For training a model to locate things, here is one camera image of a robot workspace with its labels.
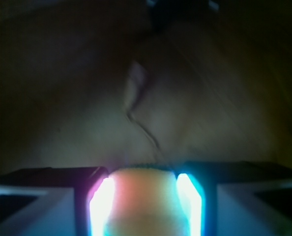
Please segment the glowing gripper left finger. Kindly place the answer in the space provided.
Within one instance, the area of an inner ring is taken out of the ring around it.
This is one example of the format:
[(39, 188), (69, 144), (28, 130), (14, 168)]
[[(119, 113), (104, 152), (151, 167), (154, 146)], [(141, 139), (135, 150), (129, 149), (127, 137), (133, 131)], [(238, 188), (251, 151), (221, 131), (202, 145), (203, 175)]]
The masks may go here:
[(104, 167), (14, 171), (0, 177), (0, 236), (102, 236), (113, 195)]

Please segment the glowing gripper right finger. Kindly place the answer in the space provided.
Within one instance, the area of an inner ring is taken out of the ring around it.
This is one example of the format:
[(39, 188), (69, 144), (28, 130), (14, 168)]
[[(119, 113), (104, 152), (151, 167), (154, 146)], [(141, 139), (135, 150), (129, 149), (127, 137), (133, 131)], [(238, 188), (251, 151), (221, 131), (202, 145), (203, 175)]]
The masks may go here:
[(292, 236), (292, 169), (188, 161), (177, 190), (192, 236)]

